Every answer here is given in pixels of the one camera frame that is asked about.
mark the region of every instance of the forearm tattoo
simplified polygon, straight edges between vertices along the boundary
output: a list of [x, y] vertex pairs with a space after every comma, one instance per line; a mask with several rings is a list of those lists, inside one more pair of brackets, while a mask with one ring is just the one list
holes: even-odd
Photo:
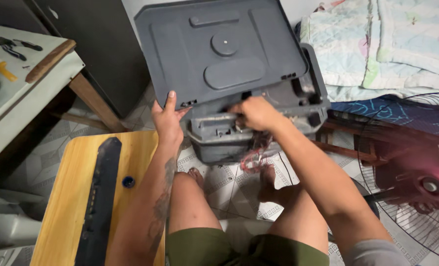
[[165, 187], [163, 188], [162, 195], [160, 195], [154, 205], [154, 219], [149, 226], [149, 237], [152, 239], [150, 251], [152, 253], [157, 252], [160, 239], [162, 239], [163, 228], [165, 220], [167, 219], [168, 204], [170, 202], [170, 191], [172, 189], [176, 168], [177, 163], [174, 158], [171, 158], [165, 164]]

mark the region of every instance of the hand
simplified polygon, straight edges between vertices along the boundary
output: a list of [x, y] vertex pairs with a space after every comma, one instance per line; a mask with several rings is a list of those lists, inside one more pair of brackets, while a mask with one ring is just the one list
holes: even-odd
[[249, 97], [232, 106], [228, 112], [243, 114], [244, 117], [238, 118], [236, 124], [258, 131], [273, 131], [285, 118], [263, 97]]
[[166, 145], [176, 150], [183, 141], [183, 131], [180, 127], [180, 119], [191, 109], [185, 108], [175, 111], [175, 103], [177, 102], [177, 94], [171, 90], [168, 93], [165, 108], [158, 104], [157, 100], [152, 106], [152, 120], [156, 126], [159, 135], [159, 145]]

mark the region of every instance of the black power cord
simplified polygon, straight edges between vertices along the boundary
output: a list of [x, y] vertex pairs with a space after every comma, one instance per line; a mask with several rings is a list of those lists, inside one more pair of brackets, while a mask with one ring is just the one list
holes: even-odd
[[287, 170], [287, 173], [288, 173], [288, 179], [290, 179], [290, 184], [293, 184], [293, 182], [292, 182], [292, 177], [290, 176], [290, 172], [288, 172], [287, 165], [285, 164], [285, 162], [283, 162], [282, 155], [280, 155], [280, 152], [278, 152], [278, 156], [280, 157], [280, 160], [282, 161], [283, 166], [285, 166], [285, 170]]

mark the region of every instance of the electric fan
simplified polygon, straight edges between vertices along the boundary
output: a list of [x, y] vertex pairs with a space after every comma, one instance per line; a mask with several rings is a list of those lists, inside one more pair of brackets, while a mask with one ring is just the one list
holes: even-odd
[[[393, 99], [377, 110], [361, 120], [358, 136], [361, 173], [371, 193], [364, 198], [439, 255], [439, 93]], [[362, 160], [368, 154], [376, 160]]]

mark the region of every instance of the foot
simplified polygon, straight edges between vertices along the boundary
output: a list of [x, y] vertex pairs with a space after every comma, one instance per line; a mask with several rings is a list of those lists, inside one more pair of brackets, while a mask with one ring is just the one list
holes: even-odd
[[260, 202], [270, 202], [275, 191], [275, 168], [273, 164], [269, 164], [260, 171], [260, 191], [257, 199]]
[[196, 183], [198, 184], [198, 186], [203, 189], [203, 183], [204, 183], [204, 179], [203, 176], [199, 173], [199, 170], [195, 167], [190, 168], [190, 170], [188, 170], [188, 174], [196, 180]]

